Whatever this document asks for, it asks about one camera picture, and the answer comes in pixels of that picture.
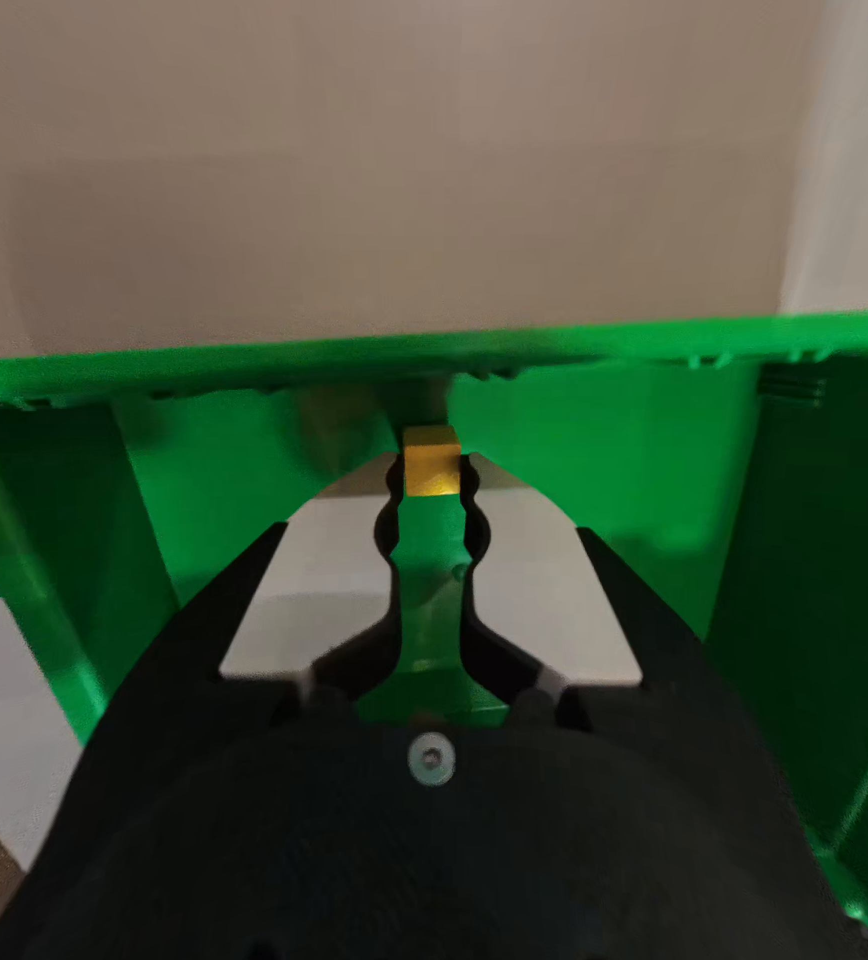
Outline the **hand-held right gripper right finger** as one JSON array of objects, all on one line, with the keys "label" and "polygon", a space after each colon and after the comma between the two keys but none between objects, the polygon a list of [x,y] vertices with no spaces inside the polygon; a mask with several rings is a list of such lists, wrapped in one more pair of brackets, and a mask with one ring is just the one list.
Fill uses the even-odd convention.
[{"label": "hand-held right gripper right finger", "polygon": [[644,673],[579,529],[545,494],[480,453],[461,464],[464,573],[460,656],[512,705],[530,689],[633,690]]}]

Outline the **green plastic bin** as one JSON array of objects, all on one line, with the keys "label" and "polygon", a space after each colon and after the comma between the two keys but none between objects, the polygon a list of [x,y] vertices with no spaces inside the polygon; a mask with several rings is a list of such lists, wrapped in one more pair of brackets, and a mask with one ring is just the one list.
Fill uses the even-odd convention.
[{"label": "green plastic bin", "polygon": [[[0,958],[868,958],[868,313],[0,372]],[[506,704],[398,507],[357,700],[220,665],[309,499],[449,425],[579,529],[643,679]]]}]

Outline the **yellow cube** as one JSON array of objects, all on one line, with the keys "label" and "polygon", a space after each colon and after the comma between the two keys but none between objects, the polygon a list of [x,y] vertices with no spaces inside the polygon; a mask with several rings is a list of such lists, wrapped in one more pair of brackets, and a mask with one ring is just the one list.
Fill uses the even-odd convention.
[{"label": "yellow cube", "polygon": [[458,497],[462,445],[448,424],[403,430],[404,492],[408,498]]}]

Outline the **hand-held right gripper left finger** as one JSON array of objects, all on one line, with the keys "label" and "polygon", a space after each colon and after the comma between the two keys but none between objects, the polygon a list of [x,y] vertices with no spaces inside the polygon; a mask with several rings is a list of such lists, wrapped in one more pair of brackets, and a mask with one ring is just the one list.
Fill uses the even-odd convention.
[{"label": "hand-held right gripper left finger", "polygon": [[400,541],[404,462],[387,451],[287,520],[220,664],[226,680],[320,687],[352,701],[395,672],[403,649]]}]

